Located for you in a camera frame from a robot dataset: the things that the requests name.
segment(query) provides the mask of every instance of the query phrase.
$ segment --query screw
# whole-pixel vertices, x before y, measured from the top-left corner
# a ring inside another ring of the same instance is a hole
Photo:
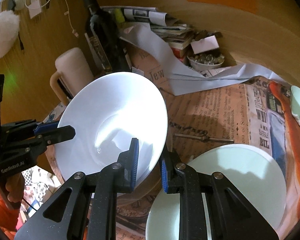
[[[213,173],[213,177],[215,177],[216,179],[222,179],[223,178],[223,174],[221,172],[215,172]]]
[[[75,179],[81,179],[83,177],[83,173],[81,171],[76,172],[73,177]]]
[[[122,167],[121,163],[113,163],[112,164],[112,169],[117,170],[120,169]]]
[[[186,165],[184,163],[177,163],[176,167],[178,170],[184,170],[186,168]]]

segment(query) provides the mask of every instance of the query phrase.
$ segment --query white fluffy object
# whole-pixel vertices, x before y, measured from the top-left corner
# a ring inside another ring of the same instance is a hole
[[[20,18],[13,11],[0,13],[0,58],[7,54],[19,33]]]

